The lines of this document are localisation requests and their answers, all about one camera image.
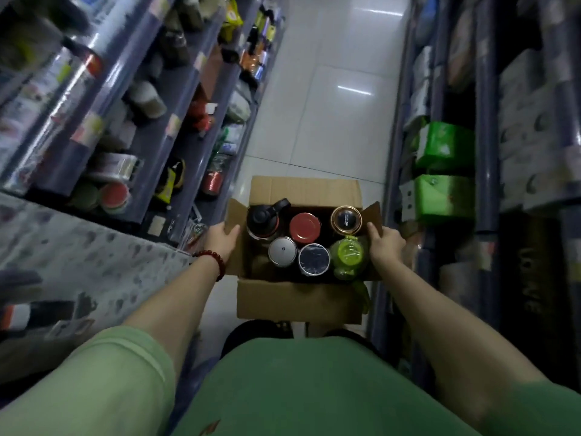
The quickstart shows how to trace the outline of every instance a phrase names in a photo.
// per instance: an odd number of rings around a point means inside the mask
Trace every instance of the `floor tile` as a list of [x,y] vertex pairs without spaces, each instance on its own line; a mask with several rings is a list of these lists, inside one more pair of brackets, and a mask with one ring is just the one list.
[[[338,174],[327,173],[326,171],[312,170],[310,168],[297,167],[296,165],[289,165],[287,177],[315,177],[318,179],[353,179],[353,177],[341,176]],[[363,199],[363,207],[379,202],[383,205],[383,193],[385,186],[382,183],[369,182],[366,180],[359,180],[359,188],[361,189],[361,198]]]
[[402,60],[409,0],[346,0],[323,11],[318,63],[396,77]]
[[287,169],[287,164],[245,156],[240,166],[232,197],[238,202],[248,205],[252,176],[286,176]]
[[397,80],[317,67],[290,164],[385,181]]
[[317,59],[311,28],[289,27],[282,39],[247,153],[289,163]]
[[236,317],[238,278],[224,276],[210,293],[198,331],[194,367],[213,356],[220,356],[229,333],[245,320]]

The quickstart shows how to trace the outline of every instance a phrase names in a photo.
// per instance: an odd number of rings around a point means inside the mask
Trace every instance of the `red lid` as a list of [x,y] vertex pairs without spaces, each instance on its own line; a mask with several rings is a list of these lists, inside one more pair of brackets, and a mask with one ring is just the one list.
[[112,182],[101,188],[100,202],[105,208],[117,208],[127,202],[129,188],[125,183]]
[[321,234],[321,221],[310,213],[297,214],[290,222],[290,236],[297,243],[314,243]]

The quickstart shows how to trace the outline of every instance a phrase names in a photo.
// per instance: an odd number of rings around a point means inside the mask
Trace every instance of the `hand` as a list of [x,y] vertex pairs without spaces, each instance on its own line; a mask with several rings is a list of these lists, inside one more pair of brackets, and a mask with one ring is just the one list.
[[375,269],[402,261],[402,249],[405,246],[399,231],[383,227],[383,235],[380,236],[374,224],[367,224],[367,231],[371,239],[369,254]]
[[204,249],[220,254],[224,263],[227,263],[230,254],[236,247],[238,234],[240,234],[240,225],[233,227],[229,234],[224,232],[224,222],[211,226],[206,234]]

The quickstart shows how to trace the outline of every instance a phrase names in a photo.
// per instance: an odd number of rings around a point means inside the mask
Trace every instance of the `silver jar lid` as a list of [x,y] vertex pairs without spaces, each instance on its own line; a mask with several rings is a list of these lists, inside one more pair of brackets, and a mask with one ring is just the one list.
[[323,275],[329,269],[329,265],[329,251],[318,243],[304,246],[299,252],[299,268],[307,277]]
[[268,258],[275,266],[289,267],[296,258],[296,245],[290,237],[279,237],[268,247]]

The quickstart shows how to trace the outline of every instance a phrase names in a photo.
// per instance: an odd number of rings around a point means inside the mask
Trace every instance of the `green bottle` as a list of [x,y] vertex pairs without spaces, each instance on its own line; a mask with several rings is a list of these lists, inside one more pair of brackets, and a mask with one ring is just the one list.
[[335,277],[341,280],[356,278],[367,264],[367,238],[347,235],[330,247]]

